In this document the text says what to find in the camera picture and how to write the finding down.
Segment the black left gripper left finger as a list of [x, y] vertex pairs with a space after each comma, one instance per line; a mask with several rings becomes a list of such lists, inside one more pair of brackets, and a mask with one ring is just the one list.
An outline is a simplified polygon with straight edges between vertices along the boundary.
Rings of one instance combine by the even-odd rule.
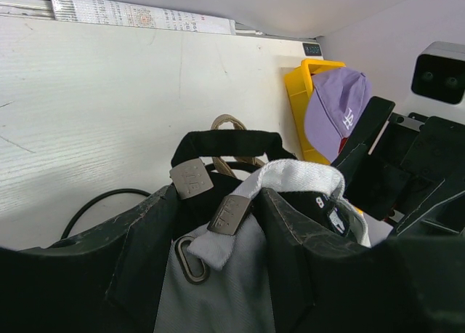
[[1, 330], [152, 332], [177, 207], [168, 185], [46, 249], [2, 249]]

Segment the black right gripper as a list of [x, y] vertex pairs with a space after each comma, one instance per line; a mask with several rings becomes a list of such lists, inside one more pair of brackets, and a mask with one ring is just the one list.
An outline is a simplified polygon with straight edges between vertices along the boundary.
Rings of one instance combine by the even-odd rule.
[[464, 234], [464, 125], [394, 107], [372, 97], [331, 164], [344, 175], [344, 197], [394, 235]]

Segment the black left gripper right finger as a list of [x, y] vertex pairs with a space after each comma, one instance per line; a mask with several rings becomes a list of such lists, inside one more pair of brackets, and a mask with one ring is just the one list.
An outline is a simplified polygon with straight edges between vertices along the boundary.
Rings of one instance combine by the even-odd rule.
[[462, 332], [464, 239], [336, 235], [271, 189], [259, 195], [277, 332]]

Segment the dark red baseball cap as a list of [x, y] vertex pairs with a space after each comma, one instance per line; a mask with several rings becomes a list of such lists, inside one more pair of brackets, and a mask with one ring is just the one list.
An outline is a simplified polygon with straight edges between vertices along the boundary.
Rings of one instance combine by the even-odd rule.
[[344, 146], [346, 145], [347, 140], [348, 140], [347, 137], [343, 137], [343, 138], [341, 139], [338, 154], [340, 154], [340, 153], [342, 152], [342, 150], [344, 149]]

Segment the purple baseball cap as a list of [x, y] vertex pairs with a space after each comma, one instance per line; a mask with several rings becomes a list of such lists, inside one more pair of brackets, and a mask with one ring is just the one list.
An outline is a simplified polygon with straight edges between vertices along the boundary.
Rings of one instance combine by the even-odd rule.
[[310, 145], [332, 162], [368, 105], [371, 83], [364, 73], [348, 67], [317, 73], [312, 83], [304, 133]]

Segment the white baseball cap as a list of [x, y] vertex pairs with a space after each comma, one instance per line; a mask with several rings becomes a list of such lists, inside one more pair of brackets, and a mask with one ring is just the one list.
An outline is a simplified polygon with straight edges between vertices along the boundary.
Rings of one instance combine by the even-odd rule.
[[[252, 200], [263, 188], [323, 193], [349, 213], [357, 242], [369, 246], [368, 224], [343, 198], [345, 181], [338, 169], [279, 159], [252, 173], [232, 193]], [[170, 249], [155, 332], [274, 332], [265, 265], [267, 242], [255, 216], [248, 213], [233, 236], [209, 231], [202, 225], [187, 237], [187, 253], [209, 267], [209, 277], [200, 284], [191, 284], [182, 272], [175, 249]]]

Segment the black baseball cap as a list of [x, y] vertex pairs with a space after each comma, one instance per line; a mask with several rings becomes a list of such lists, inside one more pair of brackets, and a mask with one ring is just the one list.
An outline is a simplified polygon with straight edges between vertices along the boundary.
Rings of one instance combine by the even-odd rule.
[[[295, 155], [283, 147], [281, 136], [277, 132], [265, 132], [259, 130], [246, 130], [236, 132], [238, 140], [243, 140], [241, 153], [233, 153], [229, 156], [226, 148], [226, 139], [234, 131], [209, 130], [202, 132], [189, 132], [178, 145], [171, 167], [177, 169], [180, 164], [189, 160], [198, 159], [201, 164], [201, 174], [204, 174], [211, 182], [211, 188], [201, 188], [199, 194], [186, 198], [179, 208], [179, 214], [174, 227], [174, 237], [179, 238], [186, 233], [204, 225], [214, 216], [221, 200], [232, 193], [240, 183], [241, 178], [229, 177], [218, 173], [212, 162], [204, 164], [203, 158], [212, 160], [215, 156], [222, 158], [233, 165], [233, 171], [253, 173], [259, 168], [253, 168], [248, 164], [234, 164], [235, 156], [266, 156], [268, 161], [278, 159], [295, 159]], [[340, 207], [330, 200], [330, 197], [314, 190], [309, 192], [282, 192], [281, 196], [297, 211], [308, 218], [321, 224], [323, 227], [339, 236], [355, 240], [355, 234], [349, 229], [349, 217]]]

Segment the beige baseball cap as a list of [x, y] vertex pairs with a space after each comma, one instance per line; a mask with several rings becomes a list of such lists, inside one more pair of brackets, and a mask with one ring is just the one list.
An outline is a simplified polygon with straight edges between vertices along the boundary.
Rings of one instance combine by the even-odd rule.
[[[244, 145], [243, 140], [238, 140], [235, 133], [236, 132], [243, 132], [246, 131], [246, 126], [238, 120], [236, 117], [230, 114], [222, 114], [216, 117], [211, 125], [211, 130], [220, 130], [221, 125], [229, 123], [232, 125], [232, 131], [234, 133], [232, 135], [228, 135], [226, 139], [226, 148], [229, 149], [231, 156], [233, 153], [241, 153], [241, 148]], [[255, 157], [255, 156], [235, 156], [234, 164], [248, 164], [252, 165], [253, 168], [261, 168], [264, 166], [264, 162]], [[220, 173], [227, 175], [229, 177], [236, 178], [236, 174], [234, 173], [233, 165], [227, 163], [222, 156], [215, 156], [212, 158], [212, 164], [214, 165], [215, 170]]]

